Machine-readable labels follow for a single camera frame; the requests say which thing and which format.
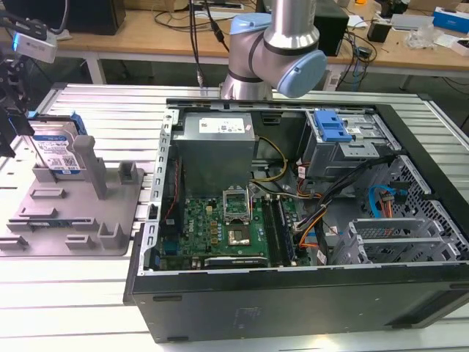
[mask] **black box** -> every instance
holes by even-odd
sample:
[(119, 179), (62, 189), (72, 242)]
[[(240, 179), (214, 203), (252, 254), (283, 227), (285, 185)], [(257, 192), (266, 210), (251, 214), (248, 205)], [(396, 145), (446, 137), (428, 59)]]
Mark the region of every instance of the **black box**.
[[(22, 18), (38, 19), (59, 28), (64, 0), (4, 0), (5, 9)], [(66, 29), (71, 32), (114, 35), (125, 19), (124, 0), (70, 0)]]
[(390, 24), (372, 22), (366, 36), (371, 42), (384, 43), (391, 27), (392, 25)]
[(314, 25), (320, 31), (319, 49), (327, 56), (339, 55), (349, 16), (334, 0), (317, 0)]

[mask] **power cable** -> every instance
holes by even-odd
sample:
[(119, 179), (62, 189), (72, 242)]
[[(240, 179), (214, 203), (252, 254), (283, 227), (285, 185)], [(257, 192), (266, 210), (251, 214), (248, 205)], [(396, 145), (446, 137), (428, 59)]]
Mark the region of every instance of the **power cable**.
[(62, 18), (62, 23), (60, 24), (59, 29), (50, 28), (49, 31), (54, 33), (55, 35), (61, 34), (65, 30), (65, 27), (67, 25), (69, 13), (70, 13), (70, 0), (65, 0), (64, 17)]

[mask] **wire bundle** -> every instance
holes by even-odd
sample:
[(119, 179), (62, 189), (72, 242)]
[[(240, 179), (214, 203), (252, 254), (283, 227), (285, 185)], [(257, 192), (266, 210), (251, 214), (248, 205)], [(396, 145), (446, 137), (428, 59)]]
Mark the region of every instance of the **wire bundle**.
[[(359, 54), (358, 46), (357, 46), (357, 38), (369, 44), (372, 47), (374, 54), (372, 54), (367, 59), (361, 57)], [(348, 30), (345, 32), (344, 40), (346, 40), (352, 46), (352, 60), (350, 61), (347, 67), (347, 70), (345, 71), (345, 74), (340, 78), (339, 83), (337, 84), (337, 88), (339, 88), (342, 83), (347, 83), (347, 84), (353, 84), (355, 86), (355, 90), (358, 90), (358, 88), (360, 88), (361, 83), (363, 82), (363, 80), (365, 79), (367, 75), (369, 64), (371, 64), (377, 58), (378, 52), (375, 46), (371, 44), (368, 40), (360, 37), (359, 35), (356, 35), (353, 32), (349, 32)], [(352, 76), (354, 80), (352, 82), (345, 81), (345, 77), (350, 72), (350, 69), (352, 68), (354, 63), (355, 63), (355, 66), (352, 72)], [(360, 63), (363, 64), (363, 70), (361, 73), (358, 72)]]
[(336, 196), (338, 196), (342, 192), (342, 190), (352, 185), (366, 170), (376, 165), (388, 164), (392, 162), (395, 158), (396, 155), (392, 154), (383, 156), (381, 158), (370, 159), (368, 161), (365, 161), (350, 172), (348, 172), (347, 174), (345, 174), (344, 176), (341, 176), (336, 182), (330, 185), (327, 191), (319, 199), (319, 202), (317, 203), (316, 208), (314, 209), (314, 213), (308, 218), (300, 221), (300, 223), (298, 224), (300, 227), (303, 227), (305, 224), (309, 224), (308, 228), (304, 231), (301, 237), (302, 240), (300, 241), (300, 247), (305, 246), (305, 244), (303, 243), (304, 238), (306, 238), (309, 231), (311, 231), (311, 229), (314, 227), (319, 250), (325, 255), (327, 262), (329, 250), (328, 244), (325, 240), (322, 217), (325, 215), (330, 202), (332, 202), (332, 200)]

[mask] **sticker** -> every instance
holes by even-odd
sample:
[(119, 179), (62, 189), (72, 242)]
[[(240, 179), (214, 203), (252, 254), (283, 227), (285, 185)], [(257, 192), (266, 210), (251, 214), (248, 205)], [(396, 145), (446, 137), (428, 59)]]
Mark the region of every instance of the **sticker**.
[(298, 167), (298, 177), (299, 178), (306, 178), (306, 168), (304, 166)]
[(320, 250), (317, 251), (317, 259), (325, 265), (328, 259), (325, 257), (324, 253), (322, 253)]
[(38, 153), (51, 170), (79, 170), (66, 136), (33, 136)]
[(360, 128), (358, 127), (350, 127), (347, 129), (348, 133), (361, 133)]
[(337, 236), (338, 234), (337, 226), (331, 226), (330, 231), (325, 233), (326, 236)]
[(48, 222), (30, 222), (28, 225), (31, 226), (50, 226)]
[(244, 121), (240, 118), (210, 118), (199, 121), (200, 133), (244, 133)]

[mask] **robotic arm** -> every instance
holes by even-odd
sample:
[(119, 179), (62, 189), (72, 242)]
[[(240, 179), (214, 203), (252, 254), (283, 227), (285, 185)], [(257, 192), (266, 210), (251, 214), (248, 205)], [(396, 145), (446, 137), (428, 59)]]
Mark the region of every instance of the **robotic arm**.
[(327, 58), (317, 50), (316, 0), (273, 0), (272, 15), (232, 21), (229, 73), (223, 99), (264, 100), (272, 87), (289, 98), (305, 95), (322, 78)]

